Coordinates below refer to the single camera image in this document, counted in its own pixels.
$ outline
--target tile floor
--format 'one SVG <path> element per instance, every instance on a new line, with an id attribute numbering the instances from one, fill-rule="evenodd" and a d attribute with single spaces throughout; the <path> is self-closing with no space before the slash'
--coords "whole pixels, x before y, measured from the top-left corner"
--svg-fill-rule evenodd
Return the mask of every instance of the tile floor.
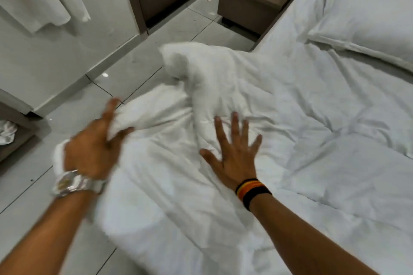
<path id="1" fill-rule="evenodd" d="M 173 17 L 85 89 L 37 124 L 40 131 L 18 152 L 0 163 L 0 259 L 19 242 L 49 205 L 54 182 L 51 153 L 56 144 L 100 116 L 111 96 L 123 103 L 166 79 L 158 47 L 197 41 L 249 51 L 256 41 L 219 24 L 218 0 L 197 0 Z M 88 221 L 78 231 L 63 275 L 145 274 Z"/>

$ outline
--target hand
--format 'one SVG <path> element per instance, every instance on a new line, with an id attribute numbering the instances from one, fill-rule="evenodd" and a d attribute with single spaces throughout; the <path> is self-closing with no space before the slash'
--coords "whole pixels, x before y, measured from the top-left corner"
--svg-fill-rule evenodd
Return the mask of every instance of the hand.
<path id="1" fill-rule="evenodd" d="M 78 170 L 92 179 L 106 179 L 116 164 L 125 137 L 134 131 L 126 128 L 107 141 L 109 126 L 115 116 L 119 99 L 106 104 L 100 119 L 92 121 L 83 131 L 73 137 L 65 147 L 65 170 Z"/>
<path id="2" fill-rule="evenodd" d="M 240 135 L 236 112 L 233 113 L 231 122 L 232 144 L 228 142 L 221 118 L 218 116 L 215 118 L 215 131 L 221 146 L 222 161 L 219 161 L 209 150 L 201 149 L 199 153 L 222 183 L 235 191 L 246 179 L 256 178 L 254 159 L 261 146 L 262 136 L 258 135 L 251 147 L 248 147 L 248 121 L 243 121 Z"/>

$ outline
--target bedding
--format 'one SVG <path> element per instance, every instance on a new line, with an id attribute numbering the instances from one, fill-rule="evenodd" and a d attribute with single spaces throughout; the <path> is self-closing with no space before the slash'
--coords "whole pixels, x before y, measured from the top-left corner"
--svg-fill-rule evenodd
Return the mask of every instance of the bedding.
<path id="1" fill-rule="evenodd" d="M 380 274 L 411 273 L 413 76 L 301 41 L 323 7 L 294 0 L 253 53 L 163 47 L 177 80 L 120 109 L 112 134 L 136 131 L 93 219 L 150 274 L 289 274 L 198 154 L 219 155 L 212 118 L 228 132 L 232 111 L 263 134 L 258 178 L 280 202 Z"/>
<path id="2" fill-rule="evenodd" d="M 325 0 L 308 39 L 413 71 L 413 0 Z"/>

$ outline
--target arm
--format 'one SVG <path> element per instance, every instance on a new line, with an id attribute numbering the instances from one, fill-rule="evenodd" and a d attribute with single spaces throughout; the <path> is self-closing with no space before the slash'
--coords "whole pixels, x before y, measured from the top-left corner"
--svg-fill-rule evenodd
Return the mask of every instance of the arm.
<path id="1" fill-rule="evenodd" d="M 102 118 L 72 138 L 65 148 L 65 169 L 78 169 L 92 179 L 106 179 L 117 162 L 128 128 L 107 142 L 118 100 L 108 102 Z M 90 204 L 94 192 L 80 191 L 55 199 L 43 217 L 0 265 L 0 275 L 56 275 Z"/>
<path id="2" fill-rule="evenodd" d="M 248 121 L 239 131 L 238 114 L 233 114 L 230 144 L 219 117 L 215 119 L 223 161 L 201 149 L 200 154 L 218 178 L 230 189 L 246 179 L 256 178 L 254 159 L 262 142 L 261 135 L 248 146 Z M 377 275 L 368 266 L 343 250 L 314 227 L 282 205 L 271 194 L 258 194 L 250 211 L 269 234 L 276 250 L 294 275 L 367 274 Z"/>

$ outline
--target pillowcase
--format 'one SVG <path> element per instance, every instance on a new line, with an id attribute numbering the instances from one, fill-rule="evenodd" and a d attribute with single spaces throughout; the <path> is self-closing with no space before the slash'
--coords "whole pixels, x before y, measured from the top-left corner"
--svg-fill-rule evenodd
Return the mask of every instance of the pillowcase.
<path id="1" fill-rule="evenodd" d="M 413 0 L 325 0 L 307 38 L 413 72 Z"/>

